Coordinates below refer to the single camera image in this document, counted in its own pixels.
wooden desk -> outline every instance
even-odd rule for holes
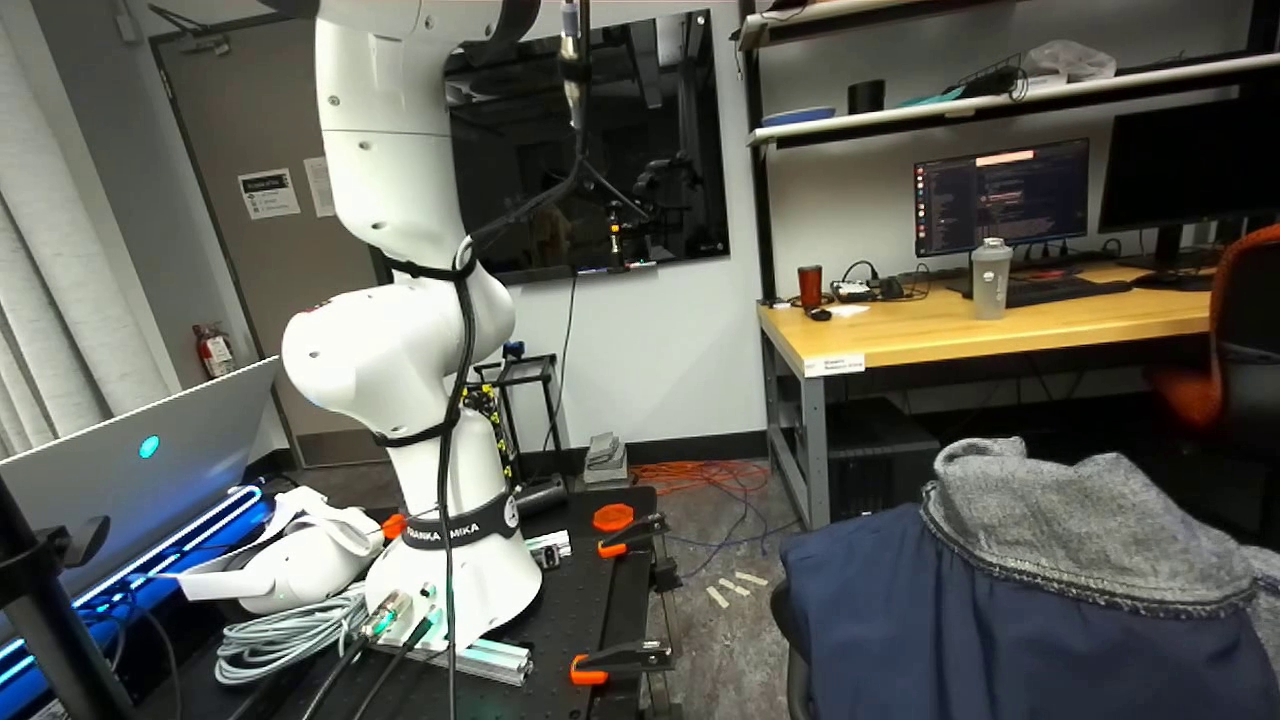
[[[1090,343],[1135,343],[1209,331],[1209,291],[1115,291],[975,320],[959,291],[933,288],[919,300],[870,306],[852,315],[806,320],[799,307],[758,307],[767,449],[786,482],[799,517],[818,528],[830,522],[827,477],[827,376],[874,367],[982,360],[1014,354],[1061,354]],[[797,449],[782,433],[775,376],[799,384]]]

office chair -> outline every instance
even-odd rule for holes
[[[1152,388],[1184,433],[1265,461],[1260,545],[1280,547],[1280,223],[1239,237],[1219,258],[1209,367],[1161,367]]]

white cable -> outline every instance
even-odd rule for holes
[[[340,595],[327,595],[317,606],[227,624],[225,644],[216,648],[211,676],[221,686],[256,686],[331,644],[342,654],[342,641],[359,622],[362,622],[362,585],[353,585]]]

laptop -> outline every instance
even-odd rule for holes
[[[68,600],[84,600],[227,504],[253,461],[277,376],[281,360],[271,355],[0,461],[0,482],[26,528],[110,522],[103,547],[58,577]]]

water bottle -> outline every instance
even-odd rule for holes
[[[971,315],[1003,315],[1010,249],[986,237],[971,251]]]

